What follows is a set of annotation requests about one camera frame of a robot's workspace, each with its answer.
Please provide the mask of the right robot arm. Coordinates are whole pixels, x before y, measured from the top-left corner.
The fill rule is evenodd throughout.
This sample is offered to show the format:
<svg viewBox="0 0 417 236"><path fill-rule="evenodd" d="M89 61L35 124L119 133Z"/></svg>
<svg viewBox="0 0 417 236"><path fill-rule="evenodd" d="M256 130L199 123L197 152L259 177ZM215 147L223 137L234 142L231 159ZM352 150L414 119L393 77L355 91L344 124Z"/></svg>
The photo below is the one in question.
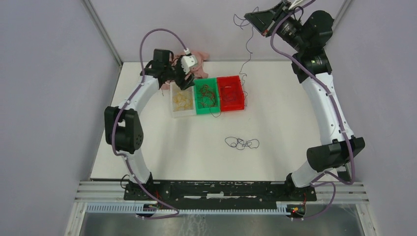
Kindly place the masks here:
<svg viewBox="0 0 417 236"><path fill-rule="evenodd" d="M349 164L355 181L354 158L365 147L362 137L356 137L341 109L332 75L332 67L325 46L333 35L332 16L323 10L314 11L306 21L295 14L303 12L305 5L287 0L271 9L249 12L244 19L263 37L273 40L281 37L296 53L288 55L293 72L307 93L312 104L320 132L321 144L306 152L306 161L286 179L284 195L291 201L304 194L304 187L315 186L325 175Z"/></svg>

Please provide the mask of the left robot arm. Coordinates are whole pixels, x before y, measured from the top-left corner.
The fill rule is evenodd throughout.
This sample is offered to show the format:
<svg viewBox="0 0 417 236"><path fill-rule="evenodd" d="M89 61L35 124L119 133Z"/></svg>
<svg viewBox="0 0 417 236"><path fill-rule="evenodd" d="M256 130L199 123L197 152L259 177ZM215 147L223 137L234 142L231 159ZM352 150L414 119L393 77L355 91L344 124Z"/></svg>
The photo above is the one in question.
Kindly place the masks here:
<svg viewBox="0 0 417 236"><path fill-rule="evenodd" d="M155 188L148 183L151 172L141 151L145 136L140 113L166 82L174 82L180 90L194 86L192 72L198 65L188 48L178 58L170 50L155 49L153 59L141 64L140 79L132 93L117 106L105 109L106 143L111 145L116 156L123 158L131 182L138 184L136 194L143 200L151 199Z"/></svg>

